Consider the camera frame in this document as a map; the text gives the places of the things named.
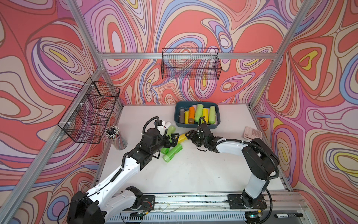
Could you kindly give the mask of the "light green roll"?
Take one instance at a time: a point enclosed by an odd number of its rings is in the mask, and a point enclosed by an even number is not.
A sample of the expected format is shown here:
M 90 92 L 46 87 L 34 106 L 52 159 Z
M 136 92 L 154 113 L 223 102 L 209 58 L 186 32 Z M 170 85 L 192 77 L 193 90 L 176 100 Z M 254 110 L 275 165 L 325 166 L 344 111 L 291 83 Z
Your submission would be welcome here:
M 209 124 L 216 124 L 216 107 L 214 105 L 209 108 L 208 121 Z

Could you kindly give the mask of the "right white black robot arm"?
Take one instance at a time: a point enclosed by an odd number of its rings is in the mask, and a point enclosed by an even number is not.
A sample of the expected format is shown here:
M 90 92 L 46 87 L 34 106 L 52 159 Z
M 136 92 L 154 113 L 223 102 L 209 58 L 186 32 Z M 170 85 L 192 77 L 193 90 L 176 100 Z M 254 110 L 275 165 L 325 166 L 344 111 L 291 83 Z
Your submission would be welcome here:
M 185 133 L 185 136 L 197 148 L 204 146 L 210 152 L 245 158 L 251 171 L 249 182 L 241 194 L 241 204 L 245 208 L 253 208 L 270 181 L 279 177 L 279 158 L 261 138 L 252 137 L 250 141 L 242 141 L 214 136 L 205 123 Z

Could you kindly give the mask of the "pink calculator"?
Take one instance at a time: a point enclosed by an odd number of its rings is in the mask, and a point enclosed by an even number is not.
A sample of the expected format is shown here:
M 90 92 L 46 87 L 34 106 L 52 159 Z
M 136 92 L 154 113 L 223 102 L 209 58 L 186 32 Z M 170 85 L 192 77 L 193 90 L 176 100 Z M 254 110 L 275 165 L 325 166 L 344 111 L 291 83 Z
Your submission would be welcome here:
M 253 139 L 255 139 L 255 138 L 261 139 L 261 138 L 262 138 L 262 135 L 263 135 L 263 134 L 262 134 L 261 131 L 246 126 L 245 129 L 244 129 L 244 135 L 243 135 L 243 136 L 244 136 L 245 139 L 253 140 Z

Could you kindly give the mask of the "grey trash bag roll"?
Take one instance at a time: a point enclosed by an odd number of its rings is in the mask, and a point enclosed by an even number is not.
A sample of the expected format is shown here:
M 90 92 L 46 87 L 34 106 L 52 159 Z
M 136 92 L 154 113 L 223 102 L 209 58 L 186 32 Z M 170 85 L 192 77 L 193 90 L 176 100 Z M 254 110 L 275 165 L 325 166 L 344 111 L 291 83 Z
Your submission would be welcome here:
M 179 115 L 179 123 L 184 124 L 185 123 L 185 109 L 180 109 L 180 115 Z

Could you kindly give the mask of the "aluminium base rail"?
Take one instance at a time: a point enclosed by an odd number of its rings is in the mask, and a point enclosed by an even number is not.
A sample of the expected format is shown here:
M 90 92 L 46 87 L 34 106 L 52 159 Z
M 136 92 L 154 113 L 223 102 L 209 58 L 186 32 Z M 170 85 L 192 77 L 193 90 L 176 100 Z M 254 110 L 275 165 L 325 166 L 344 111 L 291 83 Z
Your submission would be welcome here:
M 303 217 L 275 218 L 279 213 Z M 264 193 L 246 209 L 238 192 L 143 194 L 141 205 L 125 209 L 104 224 L 314 224 L 303 197 L 294 192 Z

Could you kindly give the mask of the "teal plastic storage box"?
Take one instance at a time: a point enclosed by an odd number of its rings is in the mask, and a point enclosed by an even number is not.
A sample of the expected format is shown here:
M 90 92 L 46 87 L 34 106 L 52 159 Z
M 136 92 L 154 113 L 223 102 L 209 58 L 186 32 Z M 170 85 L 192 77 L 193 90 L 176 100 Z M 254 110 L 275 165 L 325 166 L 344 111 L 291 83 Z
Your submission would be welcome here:
M 183 127 L 183 128 L 196 128 L 198 126 L 197 123 L 195 124 L 184 124 L 184 123 L 180 123 L 180 110 L 184 109 L 189 110 L 189 108 L 193 105 L 197 105 L 197 104 L 203 104 L 204 108 L 210 108 L 211 106 L 215 107 L 215 123 L 214 124 L 208 124 L 210 129 L 216 129 L 220 123 L 221 123 L 221 117 L 220 117 L 220 110 L 219 110 L 219 106 L 215 103 L 212 102 L 199 102 L 199 101 L 180 101 L 176 104 L 175 106 L 175 110 L 174 110 L 174 121 L 176 123 L 176 125 L 178 127 Z

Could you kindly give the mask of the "white blue trash bag roll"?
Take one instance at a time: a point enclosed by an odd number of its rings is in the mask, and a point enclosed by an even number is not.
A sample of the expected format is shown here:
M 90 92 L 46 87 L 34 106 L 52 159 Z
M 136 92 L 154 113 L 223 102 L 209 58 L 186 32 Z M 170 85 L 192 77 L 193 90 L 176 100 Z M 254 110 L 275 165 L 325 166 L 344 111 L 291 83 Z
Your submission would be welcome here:
M 166 128 L 169 128 L 171 125 L 172 125 L 171 122 L 165 122 L 165 124 L 164 124 L 164 126 L 165 126 Z

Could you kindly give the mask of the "black marker pen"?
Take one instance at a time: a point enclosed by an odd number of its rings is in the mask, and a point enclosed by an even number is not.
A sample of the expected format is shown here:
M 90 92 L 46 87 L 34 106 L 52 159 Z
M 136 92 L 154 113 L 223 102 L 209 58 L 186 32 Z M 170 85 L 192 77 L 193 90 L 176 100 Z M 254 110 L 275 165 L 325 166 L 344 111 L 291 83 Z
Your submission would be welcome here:
M 291 218 L 291 217 L 303 217 L 302 213 L 279 213 L 275 214 L 275 218 Z

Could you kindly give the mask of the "orange trash bag roll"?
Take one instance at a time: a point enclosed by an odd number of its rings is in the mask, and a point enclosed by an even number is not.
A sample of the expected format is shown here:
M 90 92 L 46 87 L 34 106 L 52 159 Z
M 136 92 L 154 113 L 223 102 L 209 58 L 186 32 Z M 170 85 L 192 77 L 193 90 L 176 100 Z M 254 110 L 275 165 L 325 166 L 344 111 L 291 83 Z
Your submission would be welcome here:
M 188 124 L 194 124 L 195 123 L 195 107 L 191 106 L 189 108 L 189 113 L 188 113 Z

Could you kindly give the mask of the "clear cup of pencils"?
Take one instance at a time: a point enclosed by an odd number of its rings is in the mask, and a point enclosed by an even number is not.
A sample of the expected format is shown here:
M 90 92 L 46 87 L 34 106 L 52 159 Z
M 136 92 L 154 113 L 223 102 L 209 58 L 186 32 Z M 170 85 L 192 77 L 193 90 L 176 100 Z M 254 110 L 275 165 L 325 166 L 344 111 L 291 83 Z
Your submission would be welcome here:
M 127 141 L 122 135 L 118 126 L 110 126 L 105 130 L 105 136 L 117 150 L 124 150 L 127 147 Z

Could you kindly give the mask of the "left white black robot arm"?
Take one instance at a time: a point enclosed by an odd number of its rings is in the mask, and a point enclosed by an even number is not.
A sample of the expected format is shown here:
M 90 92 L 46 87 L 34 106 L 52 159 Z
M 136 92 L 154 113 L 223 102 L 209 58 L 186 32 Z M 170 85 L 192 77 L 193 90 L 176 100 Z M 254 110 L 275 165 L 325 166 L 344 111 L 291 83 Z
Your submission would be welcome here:
M 68 224 L 104 224 L 125 209 L 141 205 L 142 192 L 128 187 L 123 194 L 115 196 L 119 189 L 141 171 L 162 148 L 178 144 L 180 134 L 167 135 L 156 128 L 143 132 L 141 141 L 125 153 L 121 165 L 102 182 L 83 193 L 77 192 L 71 199 L 67 215 Z

